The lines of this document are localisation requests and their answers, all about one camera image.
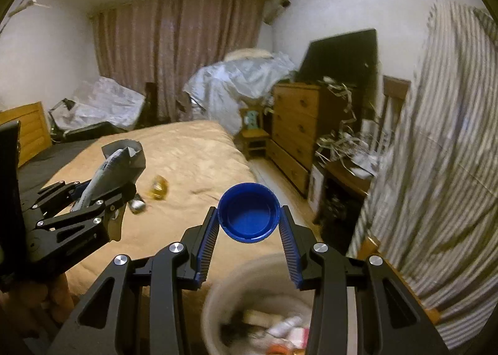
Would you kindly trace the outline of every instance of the black tv screen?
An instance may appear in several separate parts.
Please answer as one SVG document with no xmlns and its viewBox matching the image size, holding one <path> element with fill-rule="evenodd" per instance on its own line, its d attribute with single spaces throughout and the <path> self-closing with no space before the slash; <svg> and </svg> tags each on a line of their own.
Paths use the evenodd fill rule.
<svg viewBox="0 0 498 355">
<path fill-rule="evenodd" d="M 377 31 L 367 29 L 311 42 L 295 81 L 317 83 L 328 76 L 362 88 L 376 67 Z"/>
</svg>

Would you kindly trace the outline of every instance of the chair seat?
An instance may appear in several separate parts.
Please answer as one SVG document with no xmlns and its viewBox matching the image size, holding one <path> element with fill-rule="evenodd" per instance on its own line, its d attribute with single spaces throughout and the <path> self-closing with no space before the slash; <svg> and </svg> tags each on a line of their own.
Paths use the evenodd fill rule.
<svg viewBox="0 0 498 355">
<path fill-rule="evenodd" d="M 242 131 L 242 137 L 244 139 L 257 139 L 270 137 L 270 135 L 263 129 L 247 129 Z"/>
</svg>

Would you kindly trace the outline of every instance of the plastic sheet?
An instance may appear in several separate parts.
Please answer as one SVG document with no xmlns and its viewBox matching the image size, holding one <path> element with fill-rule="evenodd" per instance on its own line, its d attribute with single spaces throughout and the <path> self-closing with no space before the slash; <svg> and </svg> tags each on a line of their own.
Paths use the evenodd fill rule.
<svg viewBox="0 0 498 355">
<path fill-rule="evenodd" d="M 264 103 L 272 87 L 292 70 L 295 65 L 284 53 L 219 62 L 201 68 L 183 90 L 192 99 L 195 119 L 217 120 L 235 135 L 242 128 L 238 110 Z"/>
<path fill-rule="evenodd" d="M 106 121 L 121 129 L 133 130 L 145 102 L 143 95 L 106 77 L 99 77 L 93 84 L 84 82 L 67 99 L 75 103 L 71 109 L 61 103 L 51 110 L 55 123 L 64 131 Z"/>
</svg>

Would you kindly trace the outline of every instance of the dark gray bedding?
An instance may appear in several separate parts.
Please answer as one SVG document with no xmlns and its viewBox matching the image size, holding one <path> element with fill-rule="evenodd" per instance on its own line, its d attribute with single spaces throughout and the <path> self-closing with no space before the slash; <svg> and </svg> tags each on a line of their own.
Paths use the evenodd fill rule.
<svg viewBox="0 0 498 355">
<path fill-rule="evenodd" d="M 38 192 L 66 164 L 70 163 L 79 153 L 90 146 L 93 140 L 58 143 L 43 150 L 17 172 L 19 194 L 21 199 L 31 193 Z"/>
</svg>

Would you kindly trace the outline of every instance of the blue bottle cap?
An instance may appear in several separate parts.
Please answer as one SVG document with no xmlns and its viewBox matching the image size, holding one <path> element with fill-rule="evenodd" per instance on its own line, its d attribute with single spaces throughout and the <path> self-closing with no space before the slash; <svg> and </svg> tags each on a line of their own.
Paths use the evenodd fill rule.
<svg viewBox="0 0 498 355">
<path fill-rule="evenodd" d="M 240 242 L 267 238 L 280 220 L 280 203 L 267 187 L 254 182 L 228 189 L 218 204 L 218 221 L 226 234 Z"/>
</svg>

